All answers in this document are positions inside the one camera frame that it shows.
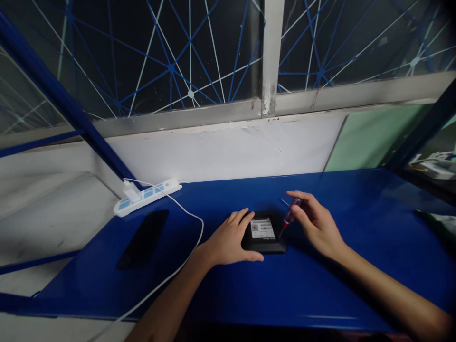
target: blue shelf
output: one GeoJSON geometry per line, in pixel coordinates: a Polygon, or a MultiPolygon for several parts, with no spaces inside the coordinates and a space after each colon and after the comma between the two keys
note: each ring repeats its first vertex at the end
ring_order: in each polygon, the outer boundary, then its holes
{"type": "MultiPolygon", "coordinates": [[[[285,213],[286,190],[312,192],[334,216],[347,244],[375,266],[445,310],[456,293],[456,263],[415,209],[456,215],[456,209],[385,169],[184,184],[174,197],[205,222],[205,241],[227,215],[248,206],[285,213]]],[[[124,218],[114,217],[17,314],[113,319],[124,314],[193,248],[200,222],[163,198],[124,218]],[[116,270],[145,214],[169,209],[151,263],[116,270]]],[[[285,231],[289,250],[263,263],[218,266],[188,310],[195,321],[391,331],[375,302],[309,245],[296,224],[285,231]]],[[[130,317],[137,320],[148,301],[130,317]]]]}

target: white device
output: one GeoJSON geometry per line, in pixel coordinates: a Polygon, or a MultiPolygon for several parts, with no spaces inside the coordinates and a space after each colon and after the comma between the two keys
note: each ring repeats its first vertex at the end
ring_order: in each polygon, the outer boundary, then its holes
{"type": "Polygon", "coordinates": [[[127,198],[118,201],[114,206],[114,214],[119,217],[124,217],[132,211],[142,208],[149,203],[182,189],[182,185],[180,185],[175,178],[168,179],[163,183],[157,184],[143,191],[139,191],[138,188],[128,180],[125,180],[123,183],[124,193],[127,195],[127,198]]]}
{"type": "Polygon", "coordinates": [[[437,165],[437,163],[434,161],[424,161],[418,164],[418,167],[422,167],[426,170],[424,173],[425,175],[437,180],[449,180],[455,176],[455,173],[450,169],[445,169],[437,165]]]}

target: black device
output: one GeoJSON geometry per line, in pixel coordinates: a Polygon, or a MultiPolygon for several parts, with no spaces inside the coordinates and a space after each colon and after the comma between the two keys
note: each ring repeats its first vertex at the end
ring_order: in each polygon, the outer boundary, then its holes
{"type": "Polygon", "coordinates": [[[285,253],[287,245],[283,239],[281,214],[274,211],[256,211],[247,226],[241,246],[262,254],[285,253]]]}
{"type": "Polygon", "coordinates": [[[120,257],[117,269],[139,268],[150,262],[168,214],[169,210],[159,210],[146,215],[120,257]]]}

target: forearm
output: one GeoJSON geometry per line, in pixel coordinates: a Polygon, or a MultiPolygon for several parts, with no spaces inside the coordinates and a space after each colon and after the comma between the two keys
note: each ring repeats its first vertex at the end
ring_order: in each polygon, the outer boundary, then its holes
{"type": "Polygon", "coordinates": [[[420,340],[442,341],[452,318],[427,299],[380,271],[351,248],[336,260],[420,340]]]}
{"type": "Polygon", "coordinates": [[[135,325],[126,342],[174,340],[193,295],[213,266],[204,248],[201,245],[193,252],[179,274],[135,325]]]}

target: power strip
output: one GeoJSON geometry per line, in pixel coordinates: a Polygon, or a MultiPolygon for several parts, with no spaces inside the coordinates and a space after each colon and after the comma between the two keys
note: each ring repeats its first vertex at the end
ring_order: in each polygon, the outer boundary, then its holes
{"type": "Polygon", "coordinates": [[[177,182],[177,179],[171,178],[163,183],[157,184],[155,187],[147,188],[139,193],[141,199],[132,202],[129,198],[122,199],[114,206],[114,214],[119,217],[124,217],[131,212],[142,208],[160,198],[172,194],[177,190],[182,189],[182,185],[177,182]]]}

